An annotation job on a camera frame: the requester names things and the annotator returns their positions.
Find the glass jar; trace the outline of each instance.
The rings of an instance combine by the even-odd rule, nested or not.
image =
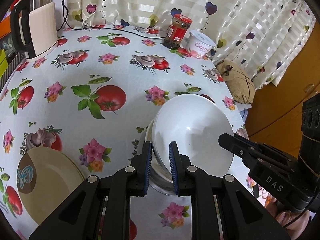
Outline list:
[[[163,45],[168,49],[178,49],[181,41],[190,28],[192,20],[181,14],[175,14],[172,19],[172,25],[169,27],[169,32],[164,39]]]

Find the curtain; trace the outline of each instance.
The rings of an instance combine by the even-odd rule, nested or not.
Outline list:
[[[256,89],[279,83],[316,22],[304,0],[68,0],[68,9],[74,27],[135,25],[164,32],[181,13],[193,20],[191,29],[216,42],[210,59],[238,63]]]

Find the kettle handle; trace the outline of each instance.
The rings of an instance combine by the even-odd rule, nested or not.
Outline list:
[[[31,33],[29,28],[30,0],[21,0],[18,2],[10,14],[10,28],[12,42],[17,52],[23,53],[33,49]],[[25,43],[23,43],[20,33],[19,14],[22,12],[21,28]]]

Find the black cable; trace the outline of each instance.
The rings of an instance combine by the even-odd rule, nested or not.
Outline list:
[[[309,209],[309,207],[312,205],[313,201],[317,198],[317,196],[320,193],[320,187],[319,185],[316,187],[316,191],[315,194],[313,196],[313,198],[311,199],[311,201],[309,202],[309,204],[305,207],[305,209],[295,218],[293,219],[291,222],[287,223],[286,225],[283,226],[283,228],[287,228],[288,226],[292,225],[294,222],[296,222],[300,217],[303,216],[303,214]]]
[[[70,29],[76,30],[76,31],[79,31],[79,30],[88,30],[88,29],[95,29],[95,27],[80,28],[80,29],[75,29],[75,28],[71,27],[71,26],[68,24],[68,21],[67,21],[67,18],[68,18],[68,15],[69,15],[69,10],[68,10],[68,7],[65,6],[64,2],[65,2],[65,0],[62,0],[62,3],[61,3],[61,5],[62,5],[62,15],[63,15],[63,19],[64,19],[64,20],[63,20],[63,23],[62,23],[61,27],[60,27],[57,31],[61,30],[65,23],[69,26]],[[107,27],[102,27],[102,28],[100,28],[100,29],[114,30],[113,28],[107,28]],[[135,34],[135,35],[137,35],[137,36],[139,36],[139,37],[146,38],[146,39],[153,39],[153,40],[157,39],[157,40],[158,40],[158,39],[163,39],[163,38],[165,38],[165,37],[156,37],[156,38],[146,37],[146,36],[142,36],[142,35],[140,35],[140,34],[133,33],[133,32],[129,32],[129,31],[126,31],[126,30],[118,30],[118,31],[122,31],[122,32],[126,32],[126,33],[132,33],[132,34]]]

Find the floral tablecloth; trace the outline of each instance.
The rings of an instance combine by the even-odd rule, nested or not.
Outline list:
[[[0,97],[0,207],[21,237],[37,224],[22,207],[8,208],[21,157],[40,145],[62,151],[85,177],[103,178],[128,166],[141,133],[170,98],[203,95],[225,113],[234,132],[247,136],[232,96],[210,60],[169,50],[158,33],[136,27],[61,33],[59,46],[36,62],[22,62]],[[250,189],[248,169],[235,156],[229,173]],[[190,239],[191,199],[149,188],[131,202],[136,239]]]

